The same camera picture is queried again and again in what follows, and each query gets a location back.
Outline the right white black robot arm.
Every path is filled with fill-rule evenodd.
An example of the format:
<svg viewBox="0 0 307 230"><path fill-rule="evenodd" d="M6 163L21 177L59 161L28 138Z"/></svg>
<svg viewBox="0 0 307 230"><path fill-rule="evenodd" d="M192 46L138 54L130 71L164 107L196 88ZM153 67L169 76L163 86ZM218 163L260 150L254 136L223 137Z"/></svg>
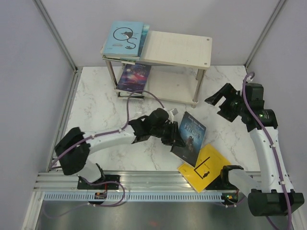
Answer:
<svg viewBox="0 0 307 230"><path fill-rule="evenodd" d="M285 169L278 139L278 123L272 109L264 109L264 88L261 84L248 83L243 92L230 83L205 99L216 105L222 97L218 115L229 122L238 116L247 127L257 153L261 182L247 174L241 166L227 165L221 169L219 183L223 188L237 188L248 199L252 215L286 216L293 213L304 202L302 193L297 193Z"/></svg>

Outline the green yellow fantasy book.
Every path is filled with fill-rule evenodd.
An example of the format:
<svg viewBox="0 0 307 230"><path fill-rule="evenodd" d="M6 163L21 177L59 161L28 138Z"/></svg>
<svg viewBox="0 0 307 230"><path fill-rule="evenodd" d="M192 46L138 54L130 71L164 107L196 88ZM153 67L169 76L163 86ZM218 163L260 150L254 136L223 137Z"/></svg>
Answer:
<svg viewBox="0 0 307 230"><path fill-rule="evenodd" d="M114 61L114 62L121 62L121 63L128 63L128 64L134 64L137 61L140 61L140 58L137 57L135 59L133 58L119 58L119 57L107 57L106 55L102 55L103 60L107 60L107 61Z"/></svg>

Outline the purple Robinson Crusoe book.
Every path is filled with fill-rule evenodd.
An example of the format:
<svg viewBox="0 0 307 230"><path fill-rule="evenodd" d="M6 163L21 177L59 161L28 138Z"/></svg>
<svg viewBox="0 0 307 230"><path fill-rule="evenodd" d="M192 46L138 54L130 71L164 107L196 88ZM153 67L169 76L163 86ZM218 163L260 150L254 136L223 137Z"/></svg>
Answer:
<svg viewBox="0 0 307 230"><path fill-rule="evenodd" d="M135 65L127 64L117 83L116 92L131 93L142 95L152 66L136 63Z"/></svg>

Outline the light blue OS book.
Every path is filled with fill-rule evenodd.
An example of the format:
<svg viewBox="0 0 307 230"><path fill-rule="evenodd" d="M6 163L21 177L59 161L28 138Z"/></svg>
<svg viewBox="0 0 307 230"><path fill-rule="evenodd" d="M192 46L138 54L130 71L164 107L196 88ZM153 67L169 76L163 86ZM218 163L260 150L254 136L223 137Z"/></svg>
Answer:
<svg viewBox="0 0 307 230"><path fill-rule="evenodd" d="M103 54L136 57L139 52L143 26L143 22L114 21L103 46Z"/></svg>

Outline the dark castle cover book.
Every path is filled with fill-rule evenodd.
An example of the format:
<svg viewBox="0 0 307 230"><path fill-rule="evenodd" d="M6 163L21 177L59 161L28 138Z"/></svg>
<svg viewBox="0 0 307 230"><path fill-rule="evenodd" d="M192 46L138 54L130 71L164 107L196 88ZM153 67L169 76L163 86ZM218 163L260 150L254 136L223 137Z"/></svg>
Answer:
<svg viewBox="0 0 307 230"><path fill-rule="evenodd" d="M206 126L186 111L179 126L180 136L185 143L185 147L173 146L171 152L188 165L195 167L206 129Z"/></svg>

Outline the pale green G book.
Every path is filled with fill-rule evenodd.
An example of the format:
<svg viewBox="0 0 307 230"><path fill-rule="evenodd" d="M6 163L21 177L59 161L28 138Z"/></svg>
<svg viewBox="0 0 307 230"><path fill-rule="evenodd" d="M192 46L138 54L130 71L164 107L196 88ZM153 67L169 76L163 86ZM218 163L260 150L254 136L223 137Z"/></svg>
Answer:
<svg viewBox="0 0 307 230"><path fill-rule="evenodd" d="M120 77L115 91L119 93L128 93L129 96L133 94L144 96L145 93L150 93L145 90L148 78L149 73L125 72Z"/></svg>

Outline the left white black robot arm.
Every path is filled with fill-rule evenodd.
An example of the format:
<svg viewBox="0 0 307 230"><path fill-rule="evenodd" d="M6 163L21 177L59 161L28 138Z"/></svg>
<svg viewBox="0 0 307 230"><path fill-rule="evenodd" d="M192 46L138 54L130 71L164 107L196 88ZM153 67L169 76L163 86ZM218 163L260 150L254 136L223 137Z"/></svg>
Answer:
<svg viewBox="0 0 307 230"><path fill-rule="evenodd" d="M158 108L149 115L128 121L123 128L98 132L82 132L72 128L55 146L57 158L64 175L77 175L84 178L94 189L104 186L102 168L88 157L100 150L117 145L128 145L147 141L150 137L159 138L162 144L171 147L184 147L177 121L177 109Z"/></svg>

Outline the black Moon and Sixpence book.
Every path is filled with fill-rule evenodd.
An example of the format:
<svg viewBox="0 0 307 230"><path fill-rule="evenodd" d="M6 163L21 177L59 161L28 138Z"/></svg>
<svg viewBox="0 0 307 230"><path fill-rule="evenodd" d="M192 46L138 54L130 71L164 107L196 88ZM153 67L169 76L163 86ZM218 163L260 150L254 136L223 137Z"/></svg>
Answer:
<svg viewBox="0 0 307 230"><path fill-rule="evenodd" d="M132 95L132 96L121 96L121 95L118 95L118 98L119 99L123 99L123 100L144 100L144 96L135 96L135 95Z"/></svg>

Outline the teal ocean cover book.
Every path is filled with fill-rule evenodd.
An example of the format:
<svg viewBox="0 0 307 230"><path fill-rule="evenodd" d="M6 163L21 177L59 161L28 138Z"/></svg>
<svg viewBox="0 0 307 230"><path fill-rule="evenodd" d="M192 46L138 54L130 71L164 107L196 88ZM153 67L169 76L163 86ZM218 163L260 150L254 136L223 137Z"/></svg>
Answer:
<svg viewBox="0 0 307 230"><path fill-rule="evenodd" d="M106 56L110 57L110 58L133 58L133 59L135 59L137 57L141 58L142 50L143 50L143 47L144 47L144 44L145 44L145 41L146 41L147 34L149 32L149 28L150 28L150 26L148 24L144 24L143 31L142 31L142 37L141 37L141 43L140 43L140 47L139 47L139 52L138 52L138 55L136 57L132 57L132 56L115 56L115 55L106 55ZM103 55L103 47L100 50L100 53L101 53L101 55Z"/></svg>

